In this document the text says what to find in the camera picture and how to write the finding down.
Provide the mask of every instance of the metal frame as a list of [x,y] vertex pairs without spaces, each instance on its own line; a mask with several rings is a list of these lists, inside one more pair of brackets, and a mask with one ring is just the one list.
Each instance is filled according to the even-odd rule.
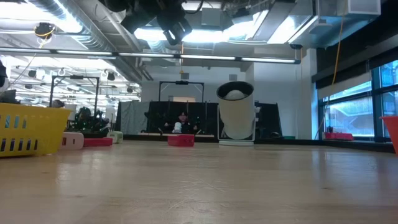
[[44,56],[54,57],[53,55],[79,56],[79,57],[95,57],[105,60],[114,60],[117,58],[133,57],[133,58],[174,58],[174,59],[189,59],[189,60],[218,60],[229,62],[258,62],[258,63],[287,63],[291,65],[298,65],[301,63],[300,59],[295,58],[272,58],[272,57],[245,57],[245,56],[230,56],[230,55],[192,55],[192,54],[154,54],[142,52],[100,52],[88,50],[61,50],[61,49],[27,49],[27,48],[13,48],[0,47],[0,52],[7,54],[24,54],[34,55],[40,54]]
[[[52,81],[51,81],[51,92],[50,92],[50,107],[52,106],[52,99],[53,99],[53,94],[54,94],[54,88],[58,85],[58,83],[55,84],[55,79],[56,79],[56,78],[65,79],[65,78],[71,78],[71,77],[76,77],[76,75],[74,75],[74,76],[72,76],[72,75],[65,75],[65,76],[55,75],[55,76],[52,77]],[[83,78],[89,78],[89,79],[90,79],[90,78],[94,78],[95,80],[97,80],[97,84],[96,84],[96,86],[95,86],[95,104],[94,104],[94,114],[95,114],[95,112],[97,111],[98,90],[99,90],[99,88],[100,88],[100,78],[99,78],[99,77],[83,77]]]
[[[162,84],[163,83],[173,83],[173,84],[176,84],[176,85],[178,85],[177,83],[178,83],[178,81],[176,81],[176,82],[171,82],[171,81],[160,81],[159,82],[159,99],[158,99],[158,101],[160,101],[160,95],[161,95],[161,93],[162,93]],[[200,82],[187,82],[188,83],[188,85],[189,84],[199,84],[199,85],[201,85],[201,102],[202,103],[204,103],[205,102],[205,83],[200,83]]]
[[[372,75],[372,90],[366,91],[363,93],[358,93],[351,96],[346,96],[342,98],[338,98],[335,100],[330,100],[329,106],[336,104],[347,102],[351,100],[357,100],[364,97],[371,97],[373,101],[373,126],[374,126],[374,137],[354,137],[354,140],[358,141],[374,141],[374,142],[391,142],[391,138],[384,137],[384,125],[381,116],[383,116],[383,98],[382,95],[384,93],[389,93],[392,91],[398,91],[398,84],[391,85],[387,87],[381,86],[381,76],[380,76],[380,67],[374,68],[371,71]],[[321,124],[325,112],[326,102],[323,99],[318,101],[318,125]],[[322,140],[322,134],[325,130],[325,123],[320,129],[319,139]]]

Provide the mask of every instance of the glass window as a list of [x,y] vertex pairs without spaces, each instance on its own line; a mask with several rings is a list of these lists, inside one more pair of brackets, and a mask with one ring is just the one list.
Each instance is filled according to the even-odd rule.
[[372,83],[371,81],[368,81],[366,83],[362,83],[360,85],[354,86],[352,88],[349,88],[347,90],[341,91],[339,93],[336,93],[334,95],[330,96],[330,100],[335,100],[338,98],[346,97],[346,96],[352,96],[358,93],[363,93],[366,91],[371,91],[372,90]]
[[[398,91],[383,94],[383,116],[398,115]],[[384,125],[384,136],[390,137],[386,125]]]
[[380,66],[381,86],[398,84],[398,60]]
[[335,133],[373,137],[373,102],[371,97],[329,105],[325,108],[325,130],[333,127]]

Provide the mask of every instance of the person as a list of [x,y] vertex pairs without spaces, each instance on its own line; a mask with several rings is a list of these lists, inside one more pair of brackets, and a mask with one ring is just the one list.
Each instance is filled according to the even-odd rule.
[[169,122],[164,124],[166,129],[173,129],[173,133],[175,134],[191,134],[198,129],[196,125],[192,126],[188,120],[188,113],[186,111],[182,111],[178,116],[178,121],[171,125]]

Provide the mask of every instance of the orange bin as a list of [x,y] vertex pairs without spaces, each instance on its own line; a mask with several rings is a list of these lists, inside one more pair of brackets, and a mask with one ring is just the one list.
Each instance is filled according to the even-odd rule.
[[381,119],[383,119],[384,124],[386,124],[392,144],[398,155],[398,116],[384,116],[381,117]]

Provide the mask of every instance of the white cylindrical object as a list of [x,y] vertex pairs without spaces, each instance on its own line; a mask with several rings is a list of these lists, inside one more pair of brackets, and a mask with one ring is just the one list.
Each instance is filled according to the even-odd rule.
[[77,108],[77,105],[65,105],[65,109],[68,109],[68,110],[71,111],[70,114],[69,114],[69,117],[68,117],[69,121],[74,121],[75,120],[76,108]]
[[220,116],[228,137],[245,139],[253,134],[253,121],[256,118],[253,92],[253,86],[247,82],[229,82],[217,89]]

